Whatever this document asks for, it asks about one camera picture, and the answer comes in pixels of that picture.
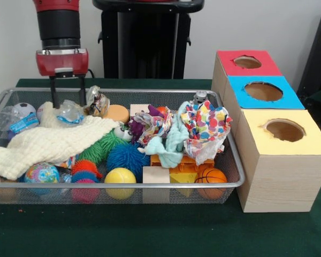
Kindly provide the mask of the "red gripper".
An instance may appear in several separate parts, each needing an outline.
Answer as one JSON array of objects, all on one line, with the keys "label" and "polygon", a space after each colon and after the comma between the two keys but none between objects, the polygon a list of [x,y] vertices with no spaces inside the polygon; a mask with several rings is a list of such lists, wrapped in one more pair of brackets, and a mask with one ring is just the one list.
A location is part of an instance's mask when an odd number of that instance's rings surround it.
[{"label": "red gripper", "polygon": [[[37,68],[41,76],[50,77],[50,90],[53,108],[59,109],[60,103],[56,92],[56,78],[61,73],[85,75],[88,71],[89,53],[87,49],[38,50],[36,52]],[[85,77],[80,76],[80,106],[86,105]]]}]

